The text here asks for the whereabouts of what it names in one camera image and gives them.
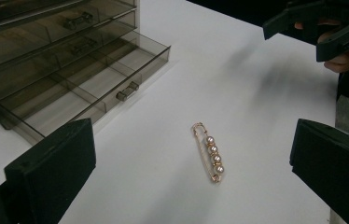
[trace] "safety pin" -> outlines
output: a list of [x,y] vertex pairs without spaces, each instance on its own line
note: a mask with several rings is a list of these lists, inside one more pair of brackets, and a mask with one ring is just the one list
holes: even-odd
[[[197,132],[198,128],[202,128],[205,134],[204,141],[205,141],[207,152],[210,156],[211,166],[209,166],[208,162],[206,161],[206,156],[205,156],[205,153],[203,152],[202,144]],[[201,152],[204,168],[206,169],[207,173],[210,175],[210,178],[213,180],[213,182],[215,183],[220,182],[221,176],[224,173],[224,167],[221,162],[221,157],[218,154],[218,148],[216,146],[215,138],[213,138],[208,134],[206,128],[203,126],[201,122],[195,123],[192,126],[192,131],[194,132],[195,139],[197,140],[197,143],[198,143],[198,148]]]

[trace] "person's hand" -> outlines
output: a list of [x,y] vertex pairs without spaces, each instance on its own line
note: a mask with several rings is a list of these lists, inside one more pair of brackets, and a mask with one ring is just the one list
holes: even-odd
[[[320,19],[319,20],[319,25],[340,25],[341,23],[339,21],[335,21],[335,20],[329,20],[329,19]],[[296,22],[294,24],[294,27],[296,29],[302,29],[302,23],[300,22]],[[338,31],[338,28],[324,33],[321,36],[319,36],[317,42],[320,43],[323,40],[325,40],[326,38],[328,38],[329,36],[331,36],[332,34],[334,34],[335,32]],[[324,62],[324,66],[326,68],[328,68],[329,70],[336,72],[336,73],[342,73],[342,72],[346,72],[349,71],[349,50],[346,51],[345,53],[338,55],[337,57]]]

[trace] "plastic drawer organizer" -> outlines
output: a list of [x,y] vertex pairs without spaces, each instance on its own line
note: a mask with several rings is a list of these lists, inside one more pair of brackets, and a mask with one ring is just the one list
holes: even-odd
[[92,0],[0,29],[0,123],[31,144],[96,121],[168,62],[134,30],[136,1]]

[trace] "pearl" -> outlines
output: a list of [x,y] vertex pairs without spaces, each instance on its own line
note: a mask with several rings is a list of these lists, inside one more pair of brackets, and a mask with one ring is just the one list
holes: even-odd
[[214,154],[211,159],[213,164],[221,162],[221,157],[218,154]]
[[218,175],[224,173],[224,166],[222,166],[220,164],[215,165],[215,173]]
[[209,151],[210,154],[218,152],[218,148],[215,145],[209,146],[207,150]]
[[216,183],[218,183],[218,182],[221,181],[220,175],[214,175],[214,176],[212,176],[212,179],[213,179],[213,181],[216,182]]
[[212,136],[207,136],[206,142],[207,142],[207,145],[211,145],[215,143],[215,139]]

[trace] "white table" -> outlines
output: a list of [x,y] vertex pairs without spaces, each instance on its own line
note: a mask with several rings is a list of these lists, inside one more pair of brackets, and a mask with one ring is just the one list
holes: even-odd
[[[141,34],[171,57],[94,125],[97,167],[63,216],[76,223],[325,224],[329,207],[291,172],[298,119],[334,126],[337,75],[314,47],[184,0],[142,0]],[[216,139],[209,180],[191,126]],[[0,126],[3,169],[30,145]]]

